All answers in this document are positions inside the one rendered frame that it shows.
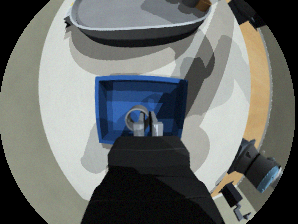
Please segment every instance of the white tabletop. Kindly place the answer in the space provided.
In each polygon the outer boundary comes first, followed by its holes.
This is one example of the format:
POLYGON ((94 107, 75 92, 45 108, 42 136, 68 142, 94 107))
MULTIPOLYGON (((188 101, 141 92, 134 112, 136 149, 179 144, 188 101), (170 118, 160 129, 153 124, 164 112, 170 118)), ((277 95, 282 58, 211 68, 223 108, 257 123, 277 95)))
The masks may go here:
POLYGON ((189 81, 182 141, 191 169, 211 192, 240 145, 250 102, 245 42, 225 1, 214 2, 198 31, 177 42, 120 48, 91 41, 76 27, 65 33, 66 0, 48 32, 40 62, 39 100, 52 152, 85 200, 106 174, 111 145, 98 141, 95 77, 112 74, 166 76, 189 81))

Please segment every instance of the gray floor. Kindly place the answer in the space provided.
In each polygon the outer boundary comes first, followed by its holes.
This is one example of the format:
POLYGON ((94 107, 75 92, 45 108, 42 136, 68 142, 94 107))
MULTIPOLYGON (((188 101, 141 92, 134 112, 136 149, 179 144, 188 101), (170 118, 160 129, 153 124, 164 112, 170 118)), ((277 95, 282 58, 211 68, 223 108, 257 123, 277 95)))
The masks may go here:
MULTIPOLYGON (((0 95, 0 132, 10 171, 31 206, 47 223, 73 224, 79 223, 78 220, 83 215, 87 201, 71 187, 49 149, 36 95, 44 40, 62 2, 62 0, 50 1, 36 15, 10 56, 0 95), (18 128, 20 126, 28 129, 20 130, 18 128), (30 139, 33 138, 38 140, 32 142, 30 139), (34 167, 27 166, 28 161, 34 162, 34 167), (46 178, 43 173, 49 174, 52 178, 46 178)), ((294 130, 293 86, 285 59, 272 33, 266 27, 262 32, 266 42, 268 41, 267 47, 272 61, 274 94, 270 125, 261 152, 265 152, 266 156, 273 155, 284 167, 292 145, 294 130)), ((241 212, 242 214, 252 212, 252 217, 255 214, 254 210, 258 211, 272 193, 269 190, 262 195, 258 194, 246 179, 239 188, 248 198, 247 200, 244 197, 241 212)), ((10 194, 18 191, 7 190, 10 194)), ((232 209, 223 197, 217 198, 215 202, 226 223, 237 223, 232 209)))

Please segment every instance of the blue tray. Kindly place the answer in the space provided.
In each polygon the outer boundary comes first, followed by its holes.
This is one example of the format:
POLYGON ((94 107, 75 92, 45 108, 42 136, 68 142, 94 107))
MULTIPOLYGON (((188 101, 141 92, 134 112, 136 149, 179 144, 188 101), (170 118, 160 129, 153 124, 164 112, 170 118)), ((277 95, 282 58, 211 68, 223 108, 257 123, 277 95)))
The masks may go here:
MULTIPOLYGON (((100 143, 113 144, 120 136, 132 136, 125 125, 126 113, 135 105, 154 111, 164 124, 164 136, 181 138, 185 118, 187 80, 141 76, 113 75, 95 78, 96 124, 100 143)), ((132 112, 138 120, 140 112, 132 112)), ((150 136, 150 128, 145 136, 150 136)))

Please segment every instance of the wooden surface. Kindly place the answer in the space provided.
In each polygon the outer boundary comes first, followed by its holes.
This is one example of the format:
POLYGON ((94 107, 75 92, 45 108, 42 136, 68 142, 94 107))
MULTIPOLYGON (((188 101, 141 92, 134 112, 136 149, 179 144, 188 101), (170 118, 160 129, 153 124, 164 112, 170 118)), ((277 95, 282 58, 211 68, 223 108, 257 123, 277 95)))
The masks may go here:
MULTIPOLYGON (((251 99, 247 126, 243 138, 255 139, 258 148, 265 131, 270 103, 270 73, 265 47, 260 33, 249 22, 240 25, 246 44, 251 73, 251 99)), ((211 196, 215 197, 228 183, 238 184, 242 174, 233 172, 226 174, 211 196)))

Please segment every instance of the gray ring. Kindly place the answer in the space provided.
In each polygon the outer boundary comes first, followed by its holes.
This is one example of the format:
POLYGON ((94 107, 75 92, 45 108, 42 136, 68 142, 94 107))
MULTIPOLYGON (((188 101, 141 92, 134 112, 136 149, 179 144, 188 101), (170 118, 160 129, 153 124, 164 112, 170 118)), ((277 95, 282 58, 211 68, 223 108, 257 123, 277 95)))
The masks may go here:
POLYGON ((147 108, 142 106, 142 105, 135 105, 125 115, 126 127, 131 131, 133 131, 134 121, 131 119, 130 114, 131 114, 131 112, 136 111, 136 110, 139 110, 139 111, 143 112, 145 115, 147 115, 147 119, 145 120, 145 129, 149 125, 149 119, 148 119, 149 118, 149 112, 148 112, 147 108))

